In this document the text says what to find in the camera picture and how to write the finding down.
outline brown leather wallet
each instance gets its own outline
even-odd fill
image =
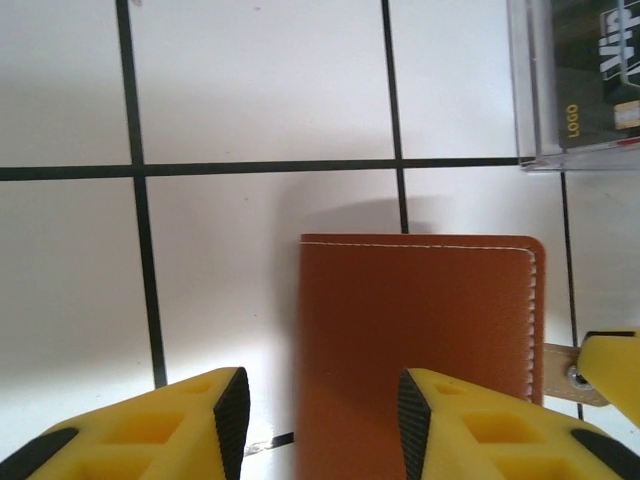
[[[406,367],[541,403],[544,263],[529,237],[304,235],[296,478],[405,478]]]

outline tiled wall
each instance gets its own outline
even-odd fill
[[[532,235],[547,341],[640,325],[640,176],[515,166],[504,0],[139,3],[0,6],[0,457],[229,364],[289,443],[303,232]]]

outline clear plastic box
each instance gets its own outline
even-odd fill
[[[507,1],[523,168],[640,169],[640,0]]]

